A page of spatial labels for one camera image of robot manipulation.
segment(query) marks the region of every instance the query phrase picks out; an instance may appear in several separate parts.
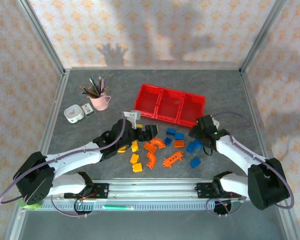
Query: orange arch block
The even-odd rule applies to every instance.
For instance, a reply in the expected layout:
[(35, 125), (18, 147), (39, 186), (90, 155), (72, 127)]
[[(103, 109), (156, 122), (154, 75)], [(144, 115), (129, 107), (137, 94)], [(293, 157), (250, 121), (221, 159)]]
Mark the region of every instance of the orange arch block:
[(172, 168), (173, 163), (175, 163), (178, 160), (182, 161), (183, 155), (184, 154), (181, 151), (177, 151), (175, 154), (171, 155), (170, 157), (165, 158), (162, 165), (164, 167)]
[(153, 169), (154, 166), (156, 165), (156, 161), (157, 161), (157, 158), (156, 158), (156, 155), (152, 152), (152, 151), (149, 151), (146, 155), (146, 157), (149, 159), (149, 161), (147, 162), (147, 166), (150, 168), (150, 169)]
[(164, 141), (162, 141), (160, 138), (153, 138), (150, 141), (151, 145), (157, 145), (159, 149), (163, 149), (166, 147)]

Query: orange gear block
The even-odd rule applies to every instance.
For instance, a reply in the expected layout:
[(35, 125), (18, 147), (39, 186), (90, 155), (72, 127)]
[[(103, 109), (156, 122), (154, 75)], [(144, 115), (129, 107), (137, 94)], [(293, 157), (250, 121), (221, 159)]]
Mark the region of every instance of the orange gear block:
[(149, 151), (149, 152), (146, 154), (146, 157), (149, 159), (149, 161), (147, 162), (146, 165), (147, 165), (150, 169), (153, 169), (154, 166), (156, 165), (156, 161), (157, 161), (156, 155), (155, 155), (152, 151)]
[(133, 170), (135, 173), (142, 172), (142, 164), (141, 164), (141, 162), (136, 163), (136, 164), (133, 164), (133, 165), (132, 165), (132, 170)]
[(164, 167), (172, 168), (173, 163), (175, 163), (178, 160), (182, 161), (183, 155), (184, 154), (181, 151), (177, 151), (175, 154), (171, 155), (170, 157), (165, 158), (162, 165)]
[(185, 146), (185, 142), (183, 140), (174, 140), (175, 148), (183, 148)]
[(148, 143), (148, 142), (146, 142), (146, 143), (144, 144), (143, 148), (146, 149), (146, 150), (148, 150), (148, 151), (150, 151), (150, 152), (153, 152), (153, 153), (155, 153), (156, 150), (157, 150), (157, 147), (156, 147), (156, 146), (153, 146), (153, 145), (151, 145), (151, 144)]
[(153, 138), (150, 141), (151, 145), (157, 145), (159, 149), (163, 149), (166, 147), (164, 141), (162, 141), (160, 138)]

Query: small white box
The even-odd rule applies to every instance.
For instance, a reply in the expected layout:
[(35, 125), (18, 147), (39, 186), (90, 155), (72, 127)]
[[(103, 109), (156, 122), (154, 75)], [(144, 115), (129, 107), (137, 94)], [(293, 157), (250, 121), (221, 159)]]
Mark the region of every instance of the small white box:
[(65, 118), (72, 124), (83, 119), (85, 116), (84, 111), (77, 104), (68, 107), (66, 110), (64, 110), (63, 114)]

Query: toy building block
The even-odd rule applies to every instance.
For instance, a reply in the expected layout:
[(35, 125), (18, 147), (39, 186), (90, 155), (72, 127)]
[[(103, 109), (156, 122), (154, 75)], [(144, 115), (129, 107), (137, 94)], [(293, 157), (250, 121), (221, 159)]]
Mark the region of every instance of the toy building block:
[(136, 163), (136, 164), (133, 164), (133, 165), (132, 165), (132, 170), (133, 170), (135, 173), (142, 172), (142, 164), (141, 164), (141, 162)]
[(172, 168), (172, 164), (178, 160), (182, 161), (182, 157), (183, 157), (183, 153), (181, 151), (177, 151), (175, 154), (171, 155), (170, 157), (165, 158), (162, 165), (164, 167)]
[(138, 142), (133, 141), (131, 146), (132, 152), (135, 153), (136, 151), (139, 151)]
[(199, 140), (195, 139), (193, 143), (195, 144), (195, 146), (196, 146), (197, 148), (199, 148), (199, 149), (202, 148), (202, 143), (201, 143)]
[(183, 140), (183, 139), (185, 139), (185, 135), (183, 133), (176, 133), (174, 135), (174, 139), (175, 140)]
[(166, 130), (166, 134), (167, 135), (172, 135), (172, 136), (174, 136), (174, 135), (176, 135), (176, 133), (177, 133), (177, 130), (175, 130), (174, 128), (167, 128), (167, 130)]
[(164, 141), (162, 141), (160, 138), (152, 138), (150, 143), (151, 145), (157, 145), (159, 149), (163, 149), (166, 147)]
[(185, 146), (185, 142), (183, 140), (174, 140), (175, 148), (183, 148)]
[(150, 151), (146, 154), (146, 157), (149, 159), (149, 161), (147, 162), (147, 166), (150, 168), (150, 169), (153, 169), (154, 166), (156, 165), (156, 162), (157, 162), (157, 158), (156, 158), (156, 155)]
[(194, 169), (201, 163), (200, 159), (198, 157), (195, 157), (190, 161), (190, 166)]
[(186, 151), (189, 153), (193, 153), (195, 151), (196, 145), (193, 142), (190, 142), (188, 147), (186, 148)]
[(132, 157), (130, 159), (130, 163), (136, 164), (138, 162), (138, 160), (139, 160), (139, 155), (134, 153), (134, 154), (132, 154)]
[(121, 154), (125, 153), (126, 150), (127, 150), (127, 146), (123, 146), (123, 147), (121, 147), (121, 148), (118, 149), (118, 153), (121, 153)]
[(143, 148), (146, 149), (146, 150), (148, 150), (148, 151), (150, 151), (150, 152), (153, 152), (153, 153), (155, 153), (156, 150), (157, 150), (157, 147), (156, 147), (156, 146), (153, 146), (153, 145), (151, 145), (151, 144), (148, 143), (148, 142), (146, 142), (146, 143), (144, 144)]
[(167, 145), (167, 146), (170, 146), (171, 142), (172, 142), (172, 139), (169, 138), (169, 137), (166, 137), (165, 140), (164, 140), (164, 144)]

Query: orange curved block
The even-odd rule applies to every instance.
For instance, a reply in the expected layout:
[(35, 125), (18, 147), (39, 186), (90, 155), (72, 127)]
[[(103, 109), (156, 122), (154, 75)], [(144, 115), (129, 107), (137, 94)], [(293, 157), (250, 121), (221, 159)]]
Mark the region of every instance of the orange curved block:
[(143, 148), (144, 148), (144, 149), (147, 149), (148, 151), (153, 152), (153, 153), (155, 153), (156, 150), (157, 150), (157, 147), (156, 147), (156, 146), (153, 146), (153, 145), (151, 145), (151, 144), (148, 143), (148, 142), (146, 142), (146, 143), (144, 144)]
[(152, 151), (149, 151), (149, 152), (146, 154), (146, 157), (149, 159), (149, 161), (147, 162), (146, 165), (147, 165), (150, 169), (153, 169), (154, 166), (156, 165), (156, 161), (157, 161), (156, 155), (155, 155)]
[(157, 145), (159, 149), (163, 149), (166, 147), (166, 144), (160, 138), (152, 138), (150, 143), (151, 145)]
[(173, 163), (175, 163), (178, 160), (182, 161), (183, 155), (184, 154), (181, 151), (177, 151), (175, 154), (171, 155), (170, 157), (165, 158), (162, 165), (164, 167), (172, 168)]

